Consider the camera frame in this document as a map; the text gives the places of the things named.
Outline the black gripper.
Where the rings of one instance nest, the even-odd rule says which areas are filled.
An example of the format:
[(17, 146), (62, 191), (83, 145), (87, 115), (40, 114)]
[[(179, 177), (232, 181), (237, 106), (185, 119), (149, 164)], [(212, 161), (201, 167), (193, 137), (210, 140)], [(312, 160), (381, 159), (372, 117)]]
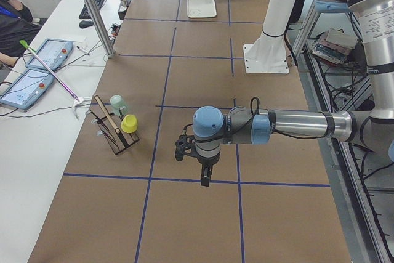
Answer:
[(216, 147), (213, 150), (204, 150), (200, 147), (196, 147), (198, 154), (197, 160), (202, 164), (200, 184), (203, 187), (209, 187), (211, 183), (212, 166), (218, 163), (220, 159), (220, 147)]

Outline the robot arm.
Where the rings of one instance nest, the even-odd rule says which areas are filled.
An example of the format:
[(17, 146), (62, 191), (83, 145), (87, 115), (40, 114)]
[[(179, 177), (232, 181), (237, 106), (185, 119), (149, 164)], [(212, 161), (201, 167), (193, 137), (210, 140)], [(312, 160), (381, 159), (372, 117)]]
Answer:
[(352, 11), (360, 23), (374, 108), (370, 113), (312, 113), (262, 110), (253, 98), (249, 108), (229, 114), (212, 106), (193, 115), (191, 154), (202, 165), (201, 185), (210, 183), (222, 144), (265, 144), (278, 133), (300, 139), (333, 137), (393, 155), (393, 0), (315, 0), (317, 12)]

